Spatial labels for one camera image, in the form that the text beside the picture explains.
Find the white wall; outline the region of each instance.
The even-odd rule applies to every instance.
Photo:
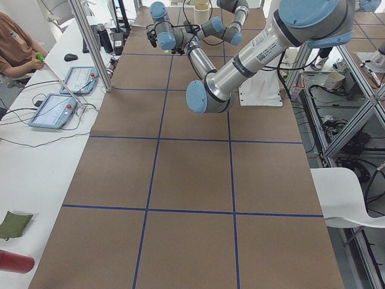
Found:
[[[1,0],[0,10],[17,22],[33,39],[51,50],[56,40],[35,0]]]

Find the brown cardboard surface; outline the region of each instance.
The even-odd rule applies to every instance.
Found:
[[[230,26],[231,21],[234,18],[234,14],[223,10],[223,24],[225,26]],[[262,30],[265,29],[266,20],[265,16],[263,15],[262,9],[250,9],[248,18],[245,21],[244,26],[242,29],[248,30],[248,29],[257,29]]]
[[[163,91],[115,89],[107,93],[91,135],[158,137],[164,98]]]
[[[300,144],[232,143],[238,212],[322,214]]]
[[[224,64],[223,57],[209,58],[217,69],[221,68]],[[197,79],[199,79],[199,77],[195,74],[194,69],[191,67],[190,62],[185,55],[173,58],[170,83],[168,85],[169,89],[186,90],[190,82]]]
[[[168,92],[162,137],[227,140],[227,114],[194,113],[186,104],[186,92]]]
[[[64,204],[146,207],[156,140],[90,138]]]
[[[369,39],[385,39],[384,25],[360,25],[360,28]]]
[[[150,207],[232,211],[229,144],[162,140]]]
[[[249,29],[264,28],[261,13]],[[135,23],[151,21],[141,9]],[[147,54],[136,30],[125,53]],[[122,55],[113,83],[125,90],[105,96],[64,200],[78,208],[62,208],[30,288],[131,288],[137,257],[135,289],[234,289],[237,272],[241,288],[342,288],[290,102],[236,100],[229,143],[226,113],[186,107],[195,79],[186,57]]]
[[[29,289],[127,288],[144,212],[62,208]]]
[[[232,140],[301,142],[291,103],[282,101],[282,107],[242,107],[237,98],[230,110]]]
[[[121,89],[166,89],[171,56],[122,55],[112,78]]]
[[[323,219],[237,216],[244,289],[344,289]]]
[[[152,47],[147,39],[146,29],[132,27],[130,35],[125,44],[124,53],[128,54],[163,54],[164,51],[158,46]]]
[[[235,289],[232,216],[148,216],[137,289]]]
[[[376,13],[375,15],[385,24],[385,13]]]
[[[371,42],[374,44],[375,48],[378,49],[385,42],[385,39],[371,39]]]
[[[382,24],[375,14],[370,12],[355,12],[354,20],[357,24]]]
[[[374,52],[373,44],[367,39],[352,39],[345,44],[346,49],[353,56],[355,52]]]
[[[352,38],[359,38],[359,39],[366,39],[365,34],[361,30],[361,28],[358,25],[353,25],[353,37]]]

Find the white desk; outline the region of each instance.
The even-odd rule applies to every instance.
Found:
[[[94,18],[89,19],[89,21],[90,24],[97,23]],[[63,58],[67,53],[76,54],[79,59],[65,62]],[[107,64],[111,56],[106,54],[103,48],[100,53]],[[66,32],[50,51],[46,61],[62,79],[65,78],[71,66],[94,65],[90,54],[82,53],[82,36],[76,21],[73,21],[66,29]],[[45,67],[37,71],[28,84],[54,79],[54,76]],[[58,93],[60,87],[59,84],[54,83],[36,85],[26,89],[18,96],[11,109],[33,108],[32,98],[36,94]],[[98,80],[92,93],[85,98],[87,102],[100,108],[104,94],[102,82]],[[22,119],[27,119],[33,115],[33,111],[31,113],[30,110],[21,110],[17,114]],[[97,112],[88,108],[82,117],[79,128],[73,131],[31,128],[21,122],[1,125],[0,137],[18,143],[38,145],[60,137],[87,133],[90,131],[96,116]],[[17,120],[17,117],[10,113],[3,118],[0,124]],[[77,116],[73,116],[64,127],[75,128],[78,120]],[[9,241],[0,239],[0,249],[28,255],[35,259],[35,267],[27,274],[0,271],[1,288],[28,288],[87,139],[88,135],[82,135],[38,148],[28,148],[0,140],[0,183],[2,188],[0,192],[0,222],[8,210],[14,213],[32,213],[34,215],[24,235]]]

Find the keyboard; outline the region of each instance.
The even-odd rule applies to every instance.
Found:
[[[99,37],[99,35],[97,33],[97,25],[90,25],[90,28],[91,28],[92,34],[94,35],[97,47],[100,50],[101,44],[100,44],[100,37]],[[82,49],[82,51],[83,51],[83,53],[89,53],[90,52],[88,50],[88,48],[87,48],[87,44],[86,44],[84,39],[83,39],[83,49]]]

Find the brown shirt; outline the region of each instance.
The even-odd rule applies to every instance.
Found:
[[[31,60],[32,38],[9,16],[0,12],[0,72]]]

